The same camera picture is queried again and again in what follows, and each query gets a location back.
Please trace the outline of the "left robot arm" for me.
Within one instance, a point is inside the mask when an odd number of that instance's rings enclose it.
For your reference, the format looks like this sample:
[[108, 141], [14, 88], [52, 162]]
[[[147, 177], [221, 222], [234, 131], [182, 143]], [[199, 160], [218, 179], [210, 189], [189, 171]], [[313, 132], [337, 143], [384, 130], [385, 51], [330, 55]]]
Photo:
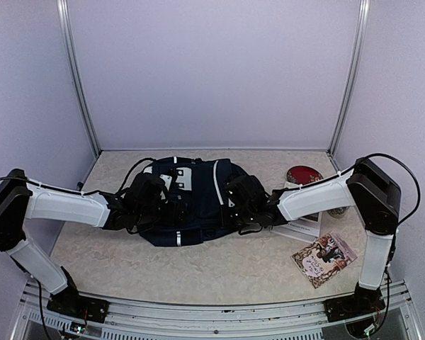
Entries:
[[162, 218], [174, 176], [141, 173], [117, 193], [73, 191], [28, 178], [22, 169], [0, 177], [0, 251], [50, 294], [47, 308], [61, 315], [103, 323], [109, 303], [82, 295], [68, 270], [56, 264], [52, 247], [41, 246], [37, 227], [77, 223], [106, 231], [141, 233]]

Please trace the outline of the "navy blue backpack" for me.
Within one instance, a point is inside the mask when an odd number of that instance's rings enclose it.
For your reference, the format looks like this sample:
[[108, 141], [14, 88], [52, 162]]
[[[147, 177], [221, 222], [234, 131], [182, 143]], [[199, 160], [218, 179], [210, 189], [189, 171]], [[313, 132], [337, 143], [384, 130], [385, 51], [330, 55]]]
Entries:
[[[224, 184], [232, 174], [248, 174], [241, 166], [230, 159], [204, 161], [183, 157], [147, 157], [145, 161], [148, 166], [136, 176], [173, 176], [175, 184], [169, 195], [187, 203], [188, 215], [184, 225], [153, 227], [137, 234], [156, 247], [192, 246], [232, 234], [224, 230], [221, 223], [221, 208], [225, 206], [227, 198]], [[130, 185], [122, 184], [115, 193]]]

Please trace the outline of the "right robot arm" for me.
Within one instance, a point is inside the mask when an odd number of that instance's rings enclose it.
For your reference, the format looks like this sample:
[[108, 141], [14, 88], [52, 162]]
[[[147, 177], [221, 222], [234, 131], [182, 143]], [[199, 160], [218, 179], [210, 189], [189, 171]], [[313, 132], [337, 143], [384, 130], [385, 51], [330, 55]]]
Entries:
[[277, 189], [271, 195], [252, 176], [238, 176], [225, 184], [234, 204], [231, 218], [239, 228], [277, 227], [326, 210], [355, 209], [365, 230], [361, 274], [353, 294], [325, 301], [330, 322], [377, 310], [387, 312], [389, 308], [390, 298], [382, 295], [380, 286], [389, 276], [397, 230], [404, 222], [399, 214], [401, 188], [372, 162], [373, 157], [361, 157], [353, 166], [324, 180]]

